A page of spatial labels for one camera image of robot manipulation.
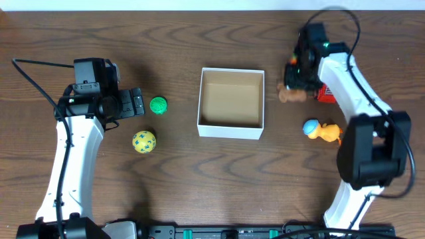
brown toy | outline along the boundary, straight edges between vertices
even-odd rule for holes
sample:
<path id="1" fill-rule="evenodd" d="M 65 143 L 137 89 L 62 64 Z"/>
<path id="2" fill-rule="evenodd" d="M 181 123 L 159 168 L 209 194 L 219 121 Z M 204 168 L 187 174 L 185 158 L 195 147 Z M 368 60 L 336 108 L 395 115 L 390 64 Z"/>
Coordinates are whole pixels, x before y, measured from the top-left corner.
<path id="1" fill-rule="evenodd" d="M 278 96 L 282 103 L 286 102 L 304 102 L 307 100 L 305 90 L 288 90 L 283 83 L 278 83 Z"/>

open box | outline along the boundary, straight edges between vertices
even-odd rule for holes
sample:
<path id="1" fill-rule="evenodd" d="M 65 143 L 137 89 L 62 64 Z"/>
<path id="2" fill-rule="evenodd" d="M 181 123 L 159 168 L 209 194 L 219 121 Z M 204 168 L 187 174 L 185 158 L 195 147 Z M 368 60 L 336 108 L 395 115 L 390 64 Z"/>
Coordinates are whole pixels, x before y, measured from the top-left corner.
<path id="1" fill-rule="evenodd" d="M 201 137 L 259 139 L 264 71 L 203 68 L 197 126 Z"/>

ball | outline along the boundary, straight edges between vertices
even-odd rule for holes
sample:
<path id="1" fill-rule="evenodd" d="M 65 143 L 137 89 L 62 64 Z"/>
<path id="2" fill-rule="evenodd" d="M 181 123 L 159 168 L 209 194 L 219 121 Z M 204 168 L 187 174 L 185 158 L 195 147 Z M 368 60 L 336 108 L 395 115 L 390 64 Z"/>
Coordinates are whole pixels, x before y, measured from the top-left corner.
<path id="1" fill-rule="evenodd" d="M 155 136 L 149 131 L 140 131 L 133 136 L 133 148 L 139 153 L 149 153 L 156 144 Z"/>

red object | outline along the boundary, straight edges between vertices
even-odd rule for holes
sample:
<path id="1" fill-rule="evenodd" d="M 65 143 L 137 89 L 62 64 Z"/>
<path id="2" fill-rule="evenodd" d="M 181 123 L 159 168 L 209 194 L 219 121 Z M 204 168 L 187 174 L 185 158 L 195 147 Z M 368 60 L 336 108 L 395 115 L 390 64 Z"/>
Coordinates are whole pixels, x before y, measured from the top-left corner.
<path id="1" fill-rule="evenodd" d="M 319 93 L 316 95 L 316 100 L 325 103 L 336 103 L 337 100 L 333 97 L 333 94 L 327 85 L 323 84 L 323 87 L 319 90 Z"/>

wood grain surface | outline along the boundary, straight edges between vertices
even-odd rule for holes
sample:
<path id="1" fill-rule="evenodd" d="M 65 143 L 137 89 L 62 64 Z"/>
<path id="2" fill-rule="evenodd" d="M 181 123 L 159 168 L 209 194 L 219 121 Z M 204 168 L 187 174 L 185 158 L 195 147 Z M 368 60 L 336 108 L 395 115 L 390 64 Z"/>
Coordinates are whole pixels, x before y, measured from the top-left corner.
<path id="1" fill-rule="evenodd" d="M 340 177 L 337 143 L 308 139 L 303 122 L 345 127 L 335 104 L 281 104 L 276 80 L 314 12 L 37 12 L 0 13 L 0 238 L 32 223 L 46 193 L 56 149 L 52 107 L 13 68 L 12 58 L 72 64 L 109 58 L 121 89 L 141 87 L 145 103 L 164 95 L 162 116 L 125 119 L 106 133 L 93 185 L 94 218 L 131 216 L 193 224 L 318 221 Z M 391 223 L 399 236 L 425 238 L 425 13 L 357 12 L 362 35 L 354 53 L 370 85 L 412 119 L 418 176 L 402 200 L 377 199 L 363 222 Z M 355 26 L 339 13 L 326 22 L 333 42 L 352 44 Z M 265 129 L 258 141 L 200 138 L 196 127 L 202 67 L 266 71 Z M 24 65 L 55 100 L 72 69 Z M 158 145 L 135 152 L 131 137 L 153 128 Z M 408 173 L 386 193 L 401 191 Z"/>

